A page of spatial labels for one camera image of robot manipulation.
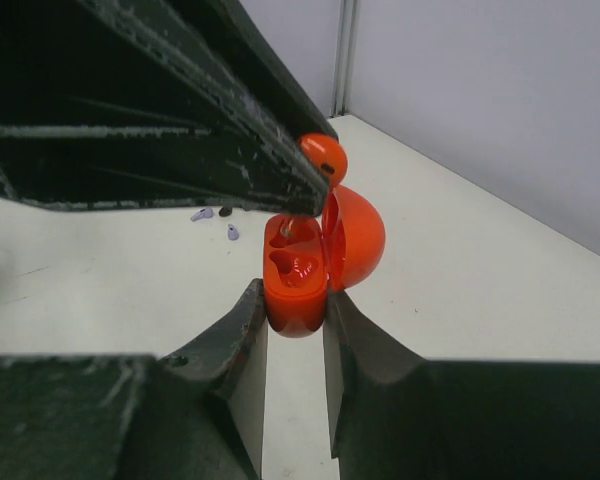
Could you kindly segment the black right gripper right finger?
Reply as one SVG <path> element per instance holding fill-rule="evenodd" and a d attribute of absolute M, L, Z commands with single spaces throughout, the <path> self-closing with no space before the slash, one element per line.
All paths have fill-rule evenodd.
<path fill-rule="evenodd" d="M 426 359 L 344 292 L 323 346 L 344 479 L 600 479 L 600 363 Z"/>

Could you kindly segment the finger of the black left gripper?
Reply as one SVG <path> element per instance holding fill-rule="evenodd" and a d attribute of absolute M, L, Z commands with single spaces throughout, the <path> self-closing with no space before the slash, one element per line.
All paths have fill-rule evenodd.
<path fill-rule="evenodd" d="M 328 180 L 190 1 L 0 1 L 0 198 L 318 215 Z"/>
<path fill-rule="evenodd" d="M 255 99 L 295 139 L 338 134 L 238 1 L 192 0 L 196 25 Z"/>

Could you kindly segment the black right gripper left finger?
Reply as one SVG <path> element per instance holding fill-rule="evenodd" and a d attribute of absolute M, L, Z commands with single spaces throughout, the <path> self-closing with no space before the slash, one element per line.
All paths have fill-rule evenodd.
<path fill-rule="evenodd" d="M 163 358 L 0 356 L 0 479 L 258 479 L 264 286 Z"/>

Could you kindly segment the orange charging case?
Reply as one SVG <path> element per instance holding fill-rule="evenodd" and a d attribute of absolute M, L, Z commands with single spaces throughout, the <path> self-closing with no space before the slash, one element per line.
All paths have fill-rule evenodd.
<path fill-rule="evenodd" d="M 320 219 L 304 220 L 288 238 L 282 227 L 290 219 L 279 214 L 265 225 L 264 298 L 271 328 L 299 338 L 320 329 L 330 292 L 353 287 L 374 272 L 386 232 L 376 208 L 343 185 L 330 192 Z"/>

